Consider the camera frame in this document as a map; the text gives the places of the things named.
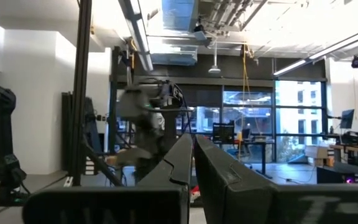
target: black panel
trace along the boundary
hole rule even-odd
[[[136,57],[135,75],[148,75]],[[210,74],[208,70],[213,65],[213,55],[198,55],[197,64],[194,66],[176,65],[154,65],[151,75],[169,77],[204,77],[204,78],[242,78],[244,66],[240,56],[218,56],[218,67],[221,69],[219,74]],[[271,80],[272,79],[272,58],[260,58],[259,64],[251,59],[246,61],[247,74],[252,80]]]
[[[272,93],[273,88],[272,87],[249,87],[250,91],[254,92],[264,92],[264,93]],[[242,86],[224,86],[224,91],[242,91]]]
[[[285,68],[292,63],[299,61],[298,58],[276,58],[276,69],[279,71],[282,68]],[[326,77],[325,72],[325,62],[320,60],[315,64],[309,63],[303,67],[290,71],[282,76],[279,79],[282,80],[320,80]]]
[[[188,106],[220,107],[222,92],[220,86],[179,85]]]

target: glass window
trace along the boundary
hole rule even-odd
[[[243,128],[250,128],[252,133],[272,133],[272,109],[271,108],[223,108],[223,123],[234,121],[234,131],[241,131],[241,120]]]
[[[318,123],[317,120],[311,121],[311,133],[312,134],[317,134],[317,126],[318,126],[317,123]]]
[[[310,98],[312,98],[312,99],[316,98],[316,91],[315,90],[310,92]]]
[[[219,108],[209,108],[205,106],[189,107],[190,127],[192,133],[212,133],[213,123],[219,122]],[[183,114],[181,118],[177,118],[177,129],[185,132],[189,131],[187,115]]]
[[[276,81],[275,85],[278,106],[321,106],[321,82]]]
[[[316,114],[311,113],[311,109],[305,109],[304,114],[299,114],[296,108],[277,108],[276,109],[276,132],[299,134],[299,120],[304,120],[304,132],[301,134],[321,133],[321,110],[316,110]],[[316,129],[312,130],[311,121],[316,122]]]
[[[238,149],[237,145],[222,145],[222,149],[226,151],[229,155],[238,159]],[[242,146],[241,151],[241,162],[244,163],[261,163],[262,162],[262,149],[259,145],[249,145],[248,149]],[[266,162],[273,162],[273,144],[266,145]]]
[[[242,91],[224,91],[223,103],[226,105],[271,105],[272,95],[267,92],[244,92],[243,96]]]
[[[299,120],[298,121],[298,133],[299,134],[304,134],[305,133],[305,120]]]
[[[306,146],[318,145],[321,141],[320,137],[277,136],[277,162],[290,162],[304,156]]]
[[[303,90],[298,91],[298,103],[303,103]]]

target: workbench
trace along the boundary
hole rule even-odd
[[[341,152],[347,153],[348,155],[354,152],[358,152],[358,146],[350,145],[330,145],[331,149],[334,149],[334,168],[338,172],[353,172],[358,174],[358,164],[348,163],[341,156]]]

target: exposed ductwork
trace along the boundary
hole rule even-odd
[[[172,36],[150,36],[150,53],[154,64],[194,65],[197,48],[207,45],[189,35],[198,18],[198,0],[162,0],[163,29]]]

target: black cable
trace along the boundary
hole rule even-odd
[[[175,87],[178,89],[179,93],[182,95],[183,97],[183,104],[185,105],[185,108],[187,109],[187,112],[186,112],[186,115],[187,115],[187,125],[189,126],[189,133],[191,134],[191,125],[190,125],[190,111],[188,110],[188,107],[187,107],[187,103],[186,103],[186,98],[185,98],[185,95],[183,94],[181,88],[175,84]]]
[[[25,185],[24,185],[23,182],[20,183],[20,186],[22,186],[22,188],[25,190],[25,192],[26,192],[27,194],[31,195],[30,190],[28,190],[28,188],[25,187]]]

